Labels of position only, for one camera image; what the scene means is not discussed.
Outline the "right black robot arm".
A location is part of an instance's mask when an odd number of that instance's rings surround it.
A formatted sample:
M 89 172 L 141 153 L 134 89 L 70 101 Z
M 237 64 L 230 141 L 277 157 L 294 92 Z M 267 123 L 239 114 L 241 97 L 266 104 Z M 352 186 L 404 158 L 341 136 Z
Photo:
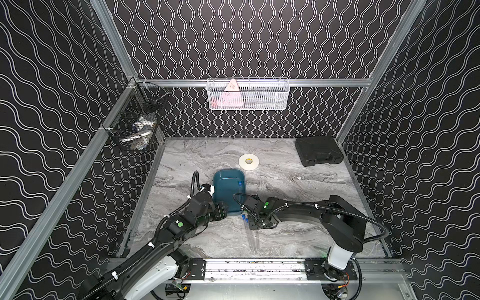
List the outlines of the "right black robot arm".
M 350 276 L 346 271 L 348 264 L 363 252 L 365 244 L 385 239 L 390 234 L 385 225 L 336 195 L 325 201 L 296 202 L 277 197 L 262 201 L 257 196 L 238 193 L 233 200 L 247 213 L 250 229 L 254 231 L 273 230 L 287 222 L 323 226 L 333 243 L 319 268 L 321 275 L 331 282 Z

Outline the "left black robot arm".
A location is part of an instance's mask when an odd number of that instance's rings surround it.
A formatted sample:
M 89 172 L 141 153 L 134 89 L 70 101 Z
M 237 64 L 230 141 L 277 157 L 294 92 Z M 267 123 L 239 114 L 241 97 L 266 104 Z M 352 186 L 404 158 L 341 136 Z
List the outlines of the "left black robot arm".
M 129 300 L 153 279 L 151 271 L 173 254 L 198 228 L 227 217 L 229 206 L 215 203 L 214 193 L 204 189 L 159 223 L 152 239 L 125 262 L 101 275 L 98 282 L 79 295 L 80 300 Z

